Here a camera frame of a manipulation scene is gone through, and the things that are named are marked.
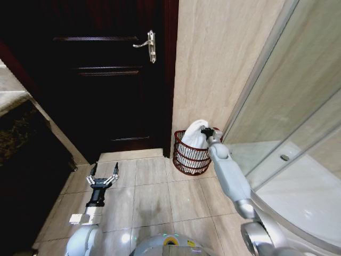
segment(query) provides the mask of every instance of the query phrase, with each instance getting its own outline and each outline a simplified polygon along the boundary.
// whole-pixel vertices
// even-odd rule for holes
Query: silver door handle
[[[151,30],[148,32],[148,40],[143,44],[133,44],[133,47],[140,48],[148,45],[150,62],[155,63],[156,61],[156,50],[155,50],[155,33]]]

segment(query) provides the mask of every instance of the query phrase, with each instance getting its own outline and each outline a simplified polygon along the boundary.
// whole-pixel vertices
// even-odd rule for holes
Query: dark wooden door
[[[177,9],[176,19],[166,19],[169,4],[32,0],[2,6],[1,37],[35,81],[29,91],[88,161],[102,152],[167,151],[173,97],[165,72],[167,22],[177,23]],[[132,46],[146,41],[151,29],[154,64],[147,46]]]

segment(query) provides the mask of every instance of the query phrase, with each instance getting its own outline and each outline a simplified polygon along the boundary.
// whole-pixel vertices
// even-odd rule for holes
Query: beige floor tile
[[[132,252],[136,248],[136,246],[139,245],[143,240],[163,233],[173,234],[173,223],[159,224],[142,228],[133,228],[130,251]]]
[[[66,252],[66,244],[68,238],[52,240],[39,243],[38,255],[39,256],[64,256]]]
[[[134,187],[108,189],[101,220],[103,231],[132,227]]]
[[[199,179],[212,216],[236,213],[232,201],[224,194],[217,177]]]
[[[197,240],[202,245],[215,251],[219,256],[223,256],[222,247],[211,217],[186,220],[174,223],[174,231],[176,233],[186,235],[189,238]]]
[[[58,206],[59,206],[60,202],[62,201],[62,199],[63,199],[63,196],[60,195],[60,196],[58,196],[57,200],[55,201],[50,213],[48,214],[47,219],[45,220],[43,227],[41,228],[41,230],[37,236],[36,243],[43,240],[44,235],[45,235],[45,233],[46,233],[46,231],[47,231],[47,229],[48,229],[48,227],[49,227],[49,225],[50,225],[50,223],[51,223],[51,221],[52,221],[52,219],[53,219],[53,217],[54,217],[54,215],[58,209]]]
[[[66,193],[77,193],[92,190],[87,183],[85,177],[90,175],[90,170],[94,165],[81,165],[78,170],[74,173],[69,187],[66,190]],[[98,164],[97,171],[95,177],[103,178],[105,177],[105,165]]]
[[[248,222],[237,213],[213,217],[225,255],[251,255],[240,233],[240,225]]]
[[[103,234],[102,256],[129,256],[131,229],[112,231]]]
[[[135,187],[133,227],[172,222],[166,183]]]
[[[112,175],[117,161],[100,163],[105,165],[105,177]],[[118,180],[110,188],[126,188],[135,185],[136,160],[118,161]]]
[[[142,159],[163,156],[162,148],[102,153],[99,162]]]
[[[63,195],[63,194],[66,193],[66,191],[67,191],[67,189],[68,189],[68,187],[69,187],[69,185],[70,185],[70,183],[71,183],[71,180],[73,179],[74,175],[75,175],[75,172],[71,172],[71,173],[70,173],[68,179],[67,179],[66,182],[65,182],[64,187],[63,187],[62,190],[60,191],[60,195]]]
[[[214,171],[214,163],[211,162],[208,166],[208,169],[206,170],[206,172],[204,172],[201,175],[198,175],[198,179],[202,179],[202,178],[210,178],[210,177],[217,177],[217,174]]]
[[[137,160],[136,185],[149,185],[167,182],[165,160],[155,157]]]
[[[174,221],[210,216],[202,188],[197,179],[169,182]]]
[[[198,176],[190,176],[180,172],[173,164],[172,158],[165,158],[167,181],[193,180]]]
[[[84,213],[85,205],[91,198],[91,192],[65,194],[46,230],[43,240],[52,240],[70,237],[77,226],[69,225],[73,213]]]

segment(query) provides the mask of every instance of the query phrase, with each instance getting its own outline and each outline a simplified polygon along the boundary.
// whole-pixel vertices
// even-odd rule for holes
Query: wall
[[[340,10],[339,0],[299,1],[228,143],[282,140],[340,87]]]
[[[201,118],[224,129],[284,1],[180,0],[173,134]]]

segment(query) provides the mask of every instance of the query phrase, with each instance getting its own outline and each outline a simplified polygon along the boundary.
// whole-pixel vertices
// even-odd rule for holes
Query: shower enclosure
[[[288,1],[224,137],[253,199],[341,254],[341,1]]]

